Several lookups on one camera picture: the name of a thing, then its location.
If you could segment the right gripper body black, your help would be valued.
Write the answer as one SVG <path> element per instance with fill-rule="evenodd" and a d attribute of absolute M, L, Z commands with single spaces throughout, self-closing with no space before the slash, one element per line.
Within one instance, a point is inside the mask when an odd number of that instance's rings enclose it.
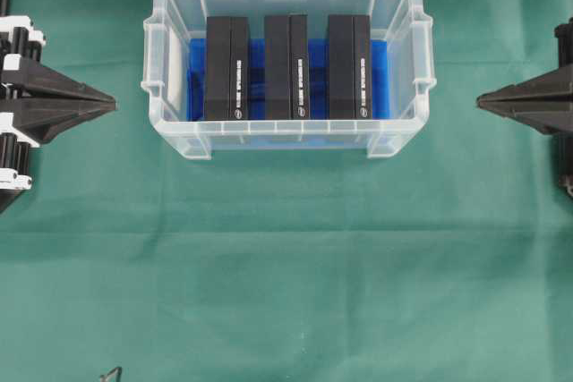
<path fill-rule="evenodd" d="M 572 64 L 572 19 L 554 30 L 558 40 L 559 67 Z M 572 196 L 572 134 L 564 133 L 555 138 L 559 186 Z"/>

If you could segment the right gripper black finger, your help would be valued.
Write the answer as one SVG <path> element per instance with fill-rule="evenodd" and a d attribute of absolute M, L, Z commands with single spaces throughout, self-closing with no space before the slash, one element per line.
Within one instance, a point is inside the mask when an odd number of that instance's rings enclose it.
<path fill-rule="evenodd" d="M 477 106 L 541 134 L 572 133 L 571 102 L 478 102 Z"/>
<path fill-rule="evenodd" d="M 528 101 L 572 96 L 572 65 L 568 64 L 528 81 L 511 84 L 482 94 L 477 104 L 486 102 Z"/>

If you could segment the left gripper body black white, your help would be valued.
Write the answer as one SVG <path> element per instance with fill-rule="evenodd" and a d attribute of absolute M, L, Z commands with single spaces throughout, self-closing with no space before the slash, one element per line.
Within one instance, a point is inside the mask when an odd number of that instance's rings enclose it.
<path fill-rule="evenodd" d="M 28 16 L 1 19 L 1 71 L 14 71 L 24 57 L 38 61 L 45 45 L 44 34 L 33 28 Z M 30 152 L 39 144 L 15 127 L 16 114 L 1 107 L 1 210 L 5 211 L 31 189 Z"/>

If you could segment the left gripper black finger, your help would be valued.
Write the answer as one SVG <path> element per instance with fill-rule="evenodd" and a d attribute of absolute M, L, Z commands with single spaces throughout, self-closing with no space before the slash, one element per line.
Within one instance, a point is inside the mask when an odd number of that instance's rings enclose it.
<path fill-rule="evenodd" d="M 71 99 L 14 99 L 8 101 L 13 127 L 39 144 L 60 133 L 116 110 L 116 102 Z"/>
<path fill-rule="evenodd" d="M 89 101 L 114 101 L 106 93 L 93 89 L 85 83 L 56 72 L 37 62 L 20 62 L 17 69 L 4 69 L 2 83 L 23 89 L 33 96 L 69 98 Z"/>

